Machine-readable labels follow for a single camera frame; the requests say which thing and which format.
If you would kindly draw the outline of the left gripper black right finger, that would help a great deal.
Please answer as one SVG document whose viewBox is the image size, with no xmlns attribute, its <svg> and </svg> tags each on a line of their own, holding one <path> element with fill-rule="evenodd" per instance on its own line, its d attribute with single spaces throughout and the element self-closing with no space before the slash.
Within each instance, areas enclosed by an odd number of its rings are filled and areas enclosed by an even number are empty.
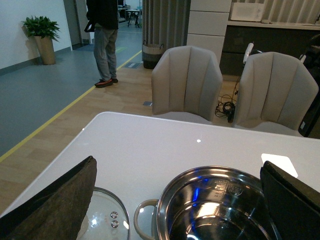
<svg viewBox="0 0 320 240">
<path fill-rule="evenodd" d="M 283 240 L 320 238 L 320 193 L 270 161 L 260 169 L 262 191 Z"/>
</svg>

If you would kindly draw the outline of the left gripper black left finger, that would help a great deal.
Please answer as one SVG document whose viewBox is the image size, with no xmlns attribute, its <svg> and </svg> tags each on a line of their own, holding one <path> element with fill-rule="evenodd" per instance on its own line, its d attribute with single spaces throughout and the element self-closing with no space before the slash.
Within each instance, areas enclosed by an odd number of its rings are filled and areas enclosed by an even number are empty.
<svg viewBox="0 0 320 240">
<path fill-rule="evenodd" d="M 88 156 L 25 203 L 0 219 L 2 240 L 75 240 L 97 175 Z"/>
</svg>

